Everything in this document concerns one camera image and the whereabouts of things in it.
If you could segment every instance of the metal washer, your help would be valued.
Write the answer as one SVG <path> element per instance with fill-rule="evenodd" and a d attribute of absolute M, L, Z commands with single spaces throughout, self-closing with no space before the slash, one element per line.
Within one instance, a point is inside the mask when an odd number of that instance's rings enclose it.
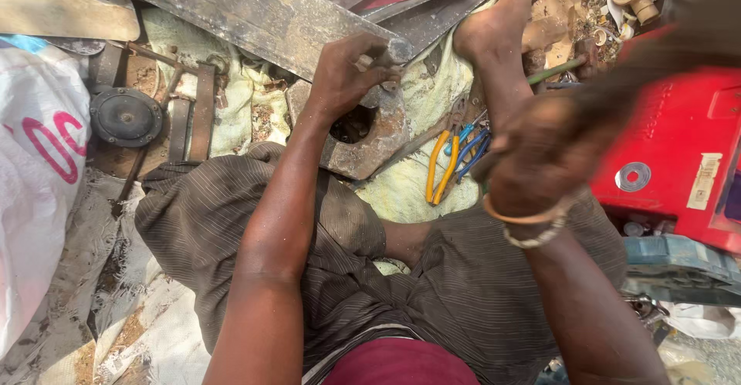
<path fill-rule="evenodd" d="M 109 144 L 137 148 L 162 131 L 162 109 L 134 88 L 111 88 L 90 103 L 93 132 Z"/>
<path fill-rule="evenodd" d="M 632 172 L 638 174 L 638 178 L 635 181 L 628 180 L 628 175 Z M 617 172 L 617 174 L 615 174 L 615 184 L 617 185 L 617 188 L 627 192 L 634 192 L 642 189 L 650 180 L 651 168 L 643 162 L 626 163 Z"/>

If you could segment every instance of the brown striped pants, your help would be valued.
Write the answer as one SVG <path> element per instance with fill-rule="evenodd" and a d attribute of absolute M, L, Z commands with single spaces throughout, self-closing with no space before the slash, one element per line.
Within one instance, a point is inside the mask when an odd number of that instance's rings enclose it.
<path fill-rule="evenodd" d="M 199 166 L 161 165 L 144 179 L 136 229 L 165 272 L 196 293 L 195 311 L 213 351 L 225 314 L 242 233 L 283 147 L 253 144 Z M 569 228 L 613 285 L 625 277 L 618 232 L 585 190 Z M 482 383 L 532 385 L 558 355 L 523 253 L 481 206 L 435 220 L 410 275 L 383 276 L 380 219 L 320 170 L 316 232 L 301 280 L 304 371 L 338 348 L 404 334 L 438 343 L 467 362 Z M 327 363 L 323 371 L 331 368 Z"/>

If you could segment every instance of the blue screwdriver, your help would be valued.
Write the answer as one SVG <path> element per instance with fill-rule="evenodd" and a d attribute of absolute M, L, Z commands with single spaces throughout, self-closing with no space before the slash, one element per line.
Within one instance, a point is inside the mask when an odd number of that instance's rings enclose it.
<path fill-rule="evenodd" d="M 481 120 L 484 115 L 486 115 L 486 109 L 481 112 L 481 115 L 479 115 L 476 120 L 473 121 L 473 123 L 470 123 L 466 125 L 463 129 L 460 131 L 460 141 L 463 141 L 466 137 L 468 137 L 468 134 L 470 134 L 474 130 L 474 126 Z M 453 144 L 448 142 L 448 146 L 445 147 L 444 153 L 448 156 L 450 156 L 453 153 Z"/>

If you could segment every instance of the bangle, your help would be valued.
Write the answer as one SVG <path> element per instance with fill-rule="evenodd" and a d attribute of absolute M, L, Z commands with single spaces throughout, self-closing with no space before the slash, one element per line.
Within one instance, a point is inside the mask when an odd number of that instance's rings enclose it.
<path fill-rule="evenodd" d="M 527 216 L 524 218 L 509 218 L 507 216 L 502 216 L 501 214 L 497 213 L 496 210 L 494 210 L 494 207 L 491 205 L 491 201 L 489 201 L 489 193 L 484 194 L 484 210 L 493 218 L 502 220 L 505 223 L 512 223 L 512 224 L 539 224 L 539 223 L 547 223 L 554 221 L 555 219 L 559 218 L 560 216 L 563 216 L 566 214 L 566 212 L 571 208 L 571 197 L 566 195 L 559 200 L 559 202 L 553 206 L 552 209 L 543 211 L 539 214 L 534 214 L 532 216 Z"/>
<path fill-rule="evenodd" d="M 548 244 L 553 240 L 558 234 L 561 232 L 561 230 L 566 226 L 566 214 L 561 214 L 557 218 L 555 218 L 548 229 L 543 231 L 540 235 L 538 235 L 535 239 L 527 239 L 527 240 L 517 240 L 512 237 L 512 235 L 509 232 L 509 228 L 505 226 L 505 239 L 509 243 L 512 243 L 514 246 L 518 248 L 523 249 L 532 249 L 541 247 L 545 244 Z"/>

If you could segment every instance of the maroon shirt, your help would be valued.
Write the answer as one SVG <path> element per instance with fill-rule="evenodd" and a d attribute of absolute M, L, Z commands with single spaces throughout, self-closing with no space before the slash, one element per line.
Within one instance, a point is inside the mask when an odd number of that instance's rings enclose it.
<path fill-rule="evenodd" d="M 335 364 L 321 385 L 478 385 L 464 361 L 437 344 L 380 338 L 357 346 Z"/>

